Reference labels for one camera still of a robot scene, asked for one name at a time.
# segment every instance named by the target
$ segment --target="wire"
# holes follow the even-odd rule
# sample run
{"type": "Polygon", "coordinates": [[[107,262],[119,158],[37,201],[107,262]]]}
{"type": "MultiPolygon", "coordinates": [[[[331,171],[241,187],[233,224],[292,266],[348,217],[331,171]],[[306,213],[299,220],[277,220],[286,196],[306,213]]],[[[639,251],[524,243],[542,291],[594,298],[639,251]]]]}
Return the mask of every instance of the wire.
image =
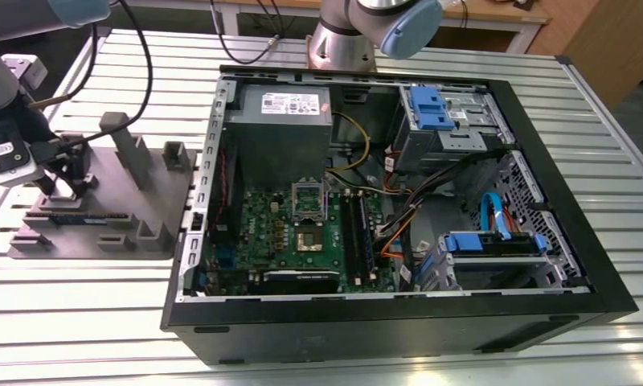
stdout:
{"type": "Polygon", "coordinates": [[[390,229],[391,227],[395,226],[395,224],[399,224],[411,214],[412,211],[416,211],[416,208],[419,207],[420,203],[423,202],[423,199],[418,203],[410,206],[410,209],[400,213],[398,216],[395,216],[387,223],[382,225],[382,230],[390,229]]]}
{"type": "Polygon", "coordinates": [[[363,189],[366,191],[374,191],[375,193],[379,193],[382,195],[398,195],[398,193],[392,193],[390,191],[382,191],[379,189],[375,189],[374,187],[362,187],[359,185],[355,185],[352,184],[347,179],[344,179],[343,177],[340,177],[335,172],[332,171],[328,171],[327,170],[327,173],[331,175],[331,177],[334,177],[336,179],[336,181],[339,183],[342,183],[343,185],[346,185],[347,187],[352,187],[355,189],[363,189]]]}
{"type": "Polygon", "coordinates": [[[277,24],[274,23],[274,19],[271,17],[271,14],[269,13],[269,10],[266,9],[266,7],[262,4],[261,0],[257,0],[257,3],[259,4],[259,8],[265,11],[266,20],[269,21],[269,24],[271,24],[271,29],[274,31],[274,34],[280,35],[280,29],[277,28],[277,24]]]}
{"type": "Polygon", "coordinates": [[[82,145],[90,141],[94,141],[98,138],[102,138],[110,134],[119,132],[123,129],[127,129],[129,126],[133,125],[139,120],[139,117],[142,117],[142,114],[145,113],[145,110],[147,109],[147,105],[150,103],[151,85],[154,82],[154,69],[151,67],[150,47],[147,46],[147,40],[145,40],[145,34],[142,33],[142,28],[139,26],[138,19],[135,18],[135,14],[130,9],[130,6],[126,3],[126,0],[118,0],[118,4],[123,8],[123,12],[129,16],[130,23],[133,24],[135,32],[138,33],[139,45],[142,46],[142,52],[145,53],[145,63],[147,67],[147,84],[145,87],[145,97],[142,99],[142,102],[139,103],[138,112],[126,121],[126,123],[122,123],[114,129],[110,129],[107,131],[102,131],[97,134],[90,135],[87,138],[79,139],[78,141],[67,142],[66,144],[63,144],[62,148],[59,149],[59,154],[78,145],[82,145]]]}
{"type": "Polygon", "coordinates": [[[355,162],[352,162],[351,164],[348,164],[346,166],[332,167],[332,168],[327,169],[328,171],[343,171],[343,170],[350,170],[350,169],[355,168],[356,166],[359,166],[362,163],[364,163],[364,161],[368,157],[368,150],[370,150],[370,147],[371,147],[371,138],[368,137],[368,134],[366,133],[366,130],[362,127],[362,125],[359,123],[356,123],[356,121],[351,117],[348,117],[343,113],[339,113],[338,111],[334,111],[332,115],[338,115],[339,117],[344,118],[344,120],[347,122],[350,122],[352,124],[352,126],[356,128],[356,130],[362,133],[362,137],[364,138],[364,153],[362,154],[362,157],[359,157],[359,159],[355,162]]]}
{"type": "Polygon", "coordinates": [[[290,19],[290,22],[288,22],[288,25],[286,26],[286,29],[283,30],[283,35],[286,35],[288,33],[288,29],[290,27],[292,26],[292,23],[295,23],[295,20],[298,19],[296,16],[294,16],[291,19],[290,19]]]}
{"type": "Polygon", "coordinates": [[[214,217],[214,221],[211,221],[209,230],[206,231],[207,235],[214,230],[214,227],[217,226],[218,220],[222,218],[223,208],[226,207],[226,190],[227,190],[227,188],[226,188],[226,153],[225,153],[223,149],[222,149],[222,151],[219,151],[219,155],[221,155],[221,158],[222,158],[222,177],[221,177],[222,178],[222,204],[218,207],[217,217],[214,217]]]}
{"type": "Polygon", "coordinates": [[[391,246],[392,242],[395,241],[395,239],[398,238],[399,234],[407,228],[407,225],[410,225],[410,222],[415,218],[415,216],[416,216],[416,211],[412,213],[412,215],[408,217],[408,219],[403,222],[403,224],[398,228],[398,231],[392,234],[390,240],[387,241],[386,245],[383,245],[383,248],[382,248],[382,257],[384,257],[387,255],[387,249],[390,248],[390,246],[391,246]]]}
{"type": "Polygon", "coordinates": [[[83,79],[81,80],[78,86],[69,92],[66,95],[55,96],[53,98],[45,99],[43,101],[37,101],[29,104],[29,108],[31,109],[43,109],[45,107],[58,105],[65,101],[70,101],[81,92],[85,85],[87,84],[87,80],[93,75],[93,67],[95,66],[97,60],[97,23],[90,24],[90,59],[87,60],[87,69],[85,70],[83,79]]]}
{"type": "MultiPolygon", "coordinates": [[[[391,192],[399,192],[399,189],[394,189],[391,186],[390,186],[390,178],[392,177],[392,172],[387,172],[386,175],[383,176],[383,190],[384,191],[391,191],[391,192]]],[[[412,190],[408,189],[407,187],[404,188],[404,191],[407,193],[412,193],[412,190]]]]}
{"type": "MultiPolygon", "coordinates": [[[[348,155],[348,156],[346,157],[346,159],[347,159],[347,164],[351,164],[351,163],[352,163],[352,156],[351,156],[351,155],[348,155]]],[[[363,183],[366,186],[370,186],[370,185],[371,185],[371,183],[368,182],[368,179],[366,179],[364,175],[363,175],[363,174],[359,172],[359,170],[356,170],[356,168],[350,169],[350,170],[352,171],[354,175],[356,175],[356,177],[358,177],[358,178],[362,180],[362,183],[363,183]]]]}
{"type": "MultiPolygon", "coordinates": [[[[274,31],[277,30],[274,22],[271,20],[271,16],[269,15],[269,11],[265,8],[265,5],[261,3],[261,0],[257,0],[257,2],[261,5],[262,10],[265,10],[266,16],[269,17],[269,22],[271,23],[271,27],[274,28],[274,31]]],[[[222,33],[222,28],[219,27],[219,22],[217,21],[217,8],[214,7],[214,0],[210,0],[210,11],[211,11],[211,22],[214,23],[214,30],[217,31],[217,37],[218,41],[222,45],[222,50],[226,52],[226,56],[233,60],[235,63],[242,64],[243,66],[253,64],[257,62],[265,55],[266,53],[271,50],[274,45],[277,44],[277,41],[280,39],[280,35],[277,33],[273,38],[269,40],[266,43],[266,48],[265,50],[259,53],[258,56],[255,56],[254,59],[251,60],[241,60],[235,56],[233,56],[231,51],[226,47],[226,42],[223,41],[223,33],[222,33]]]]}
{"type": "Polygon", "coordinates": [[[274,6],[274,10],[277,11],[277,16],[278,16],[278,24],[280,26],[280,31],[278,34],[280,35],[280,38],[284,38],[286,36],[286,28],[283,28],[283,17],[280,16],[280,12],[278,12],[278,6],[275,0],[271,0],[271,5],[274,6]]]}
{"type": "Polygon", "coordinates": [[[459,0],[459,2],[462,3],[462,21],[459,22],[459,28],[466,29],[470,24],[470,8],[464,0],[459,0]]]}
{"type": "Polygon", "coordinates": [[[504,214],[504,217],[507,217],[507,220],[510,222],[510,227],[514,228],[516,232],[522,232],[522,228],[519,227],[519,224],[516,223],[516,220],[514,219],[512,215],[510,215],[510,211],[507,207],[504,207],[503,209],[503,214],[504,214]]]}

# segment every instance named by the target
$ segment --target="metal table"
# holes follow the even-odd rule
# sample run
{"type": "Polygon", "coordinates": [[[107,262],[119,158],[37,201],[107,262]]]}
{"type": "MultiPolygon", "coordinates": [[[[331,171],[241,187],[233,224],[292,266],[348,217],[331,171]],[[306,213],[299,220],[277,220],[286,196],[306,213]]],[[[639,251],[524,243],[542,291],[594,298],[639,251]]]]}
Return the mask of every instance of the metal table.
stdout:
{"type": "MultiPolygon", "coordinates": [[[[157,88],[133,126],[147,146],[171,139],[199,149],[218,66],[214,36],[147,32],[157,88]]],[[[265,39],[229,38],[251,57],[265,39]]],[[[75,100],[47,110],[57,132],[91,133],[106,110],[133,114],[145,60],[133,31],[101,39],[94,76],[75,100]]],[[[58,92],[75,84],[90,44],[58,92]]],[[[304,44],[283,41],[262,65],[299,67],[304,44]]],[[[584,208],[640,312],[582,328],[519,354],[207,367],[159,331],[170,261],[15,261],[7,242],[33,204],[33,187],[0,189],[0,382],[51,384],[643,384],[643,157],[571,66],[552,57],[424,50],[376,57],[380,71],[507,80],[584,208]]]]}

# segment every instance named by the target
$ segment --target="ram slot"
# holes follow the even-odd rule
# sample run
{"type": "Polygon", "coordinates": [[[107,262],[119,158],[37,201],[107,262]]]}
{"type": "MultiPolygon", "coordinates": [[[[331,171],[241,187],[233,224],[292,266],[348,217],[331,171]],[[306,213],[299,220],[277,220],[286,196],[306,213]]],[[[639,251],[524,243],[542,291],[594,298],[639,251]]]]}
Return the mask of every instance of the ram slot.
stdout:
{"type": "Polygon", "coordinates": [[[340,199],[340,227],[343,234],[344,274],[350,285],[360,284],[362,260],[356,249],[356,231],[354,222],[354,197],[346,193],[340,199]]]}

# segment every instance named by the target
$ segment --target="motherboard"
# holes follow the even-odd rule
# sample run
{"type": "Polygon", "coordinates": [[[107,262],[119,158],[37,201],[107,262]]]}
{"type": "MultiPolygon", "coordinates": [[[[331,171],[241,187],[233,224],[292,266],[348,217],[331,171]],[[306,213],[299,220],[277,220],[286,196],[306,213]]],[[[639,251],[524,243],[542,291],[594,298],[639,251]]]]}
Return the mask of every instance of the motherboard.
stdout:
{"type": "Polygon", "coordinates": [[[371,246],[382,222],[374,193],[330,192],[320,185],[319,194],[304,184],[286,191],[247,190],[239,242],[214,250],[211,290],[226,296],[394,291],[390,261],[376,261],[371,246]],[[265,281],[279,286],[259,292],[259,281],[262,287],[265,281]]]}

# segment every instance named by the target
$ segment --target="yellow cable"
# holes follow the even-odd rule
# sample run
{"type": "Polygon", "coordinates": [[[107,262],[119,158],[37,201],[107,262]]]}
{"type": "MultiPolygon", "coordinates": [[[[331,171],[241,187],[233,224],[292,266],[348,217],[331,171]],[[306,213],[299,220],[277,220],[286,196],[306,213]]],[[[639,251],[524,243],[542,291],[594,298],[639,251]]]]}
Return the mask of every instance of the yellow cable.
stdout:
{"type": "Polygon", "coordinates": [[[358,165],[360,165],[360,163],[368,157],[368,149],[370,149],[370,145],[371,145],[371,138],[368,138],[368,134],[366,133],[366,130],[362,127],[362,125],[359,123],[356,123],[356,121],[352,118],[350,118],[343,113],[339,113],[338,111],[332,112],[332,115],[339,115],[340,117],[343,117],[347,120],[347,122],[350,122],[354,125],[354,127],[356,127],[356,130],[359,130],[359,132],[362,133],[362,137],[364,137],[364,153],[362,154],[362,157],[356,160],[356,162],[350,163],[347,166],[328,168],[330,171],[343,171],[343,170],[350,170],[354,167],[356,167],[358,165]]]}

